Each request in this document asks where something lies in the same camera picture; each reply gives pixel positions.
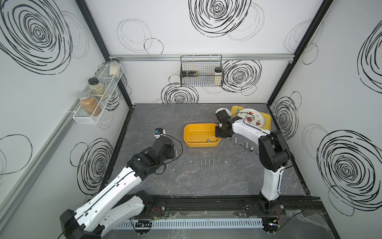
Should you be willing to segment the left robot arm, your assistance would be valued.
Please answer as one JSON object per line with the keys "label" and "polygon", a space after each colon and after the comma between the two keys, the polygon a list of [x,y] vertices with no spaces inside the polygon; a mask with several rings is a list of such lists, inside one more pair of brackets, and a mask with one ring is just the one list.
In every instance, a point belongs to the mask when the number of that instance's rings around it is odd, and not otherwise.
{"label": "left robot arm", "polygon": [[149,213],[153,199],[145,191],[120,200],[149,175],[175,158],[174,137],[163,128],[155,129],[151,147],[133,155],[121,172],[94,198],[76,210],[66,210],[60,216],[62,236],[67,239],[101,239],[123,221]]}

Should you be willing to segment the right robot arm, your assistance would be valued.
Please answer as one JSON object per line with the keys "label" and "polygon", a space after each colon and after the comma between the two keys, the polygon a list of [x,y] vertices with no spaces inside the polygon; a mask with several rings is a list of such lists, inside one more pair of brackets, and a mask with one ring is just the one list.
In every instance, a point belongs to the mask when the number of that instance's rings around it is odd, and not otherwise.
{"label": "right robot arm", "polygon": [[280,187],[283,172],[292,153],[283,134],[278,131],[262,129],[264,116],[255,109],[242,109],[231,114],[226,108],[216,110],[219,125],[215,127],[218,138],[232,137],[239,134],[257,144],[259,158],[264,167],[264,181],[258,201],[260,212],[269,215],[280,205]]}

